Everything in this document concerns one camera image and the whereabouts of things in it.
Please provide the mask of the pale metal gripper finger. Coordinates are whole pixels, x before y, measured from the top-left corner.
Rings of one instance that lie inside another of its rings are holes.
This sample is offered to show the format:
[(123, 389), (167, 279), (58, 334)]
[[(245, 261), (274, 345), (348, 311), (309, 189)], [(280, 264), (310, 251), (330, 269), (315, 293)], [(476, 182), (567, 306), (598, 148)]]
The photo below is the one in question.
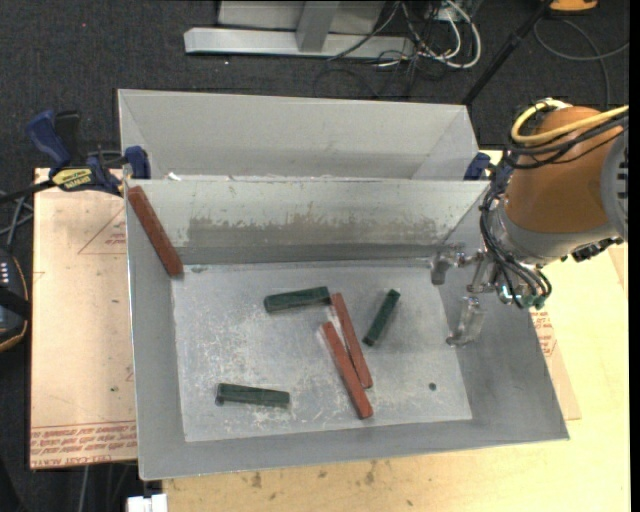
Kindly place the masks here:
[(446, 304), (450, 332), (446, 343), (452, 347), (462, 347), (479, 340), (484, 324), (485, 311), (481, 307), (479, 295), (482, 285), (469, 284), (465, 295), (456, 295)]
[(431, 283), (434, 286), (443, 285), (447, 272), (451, 268), (458, 267), (464, 258), (465, 253), (462, 244), (451, 244), (437, 249), (431, 260)]

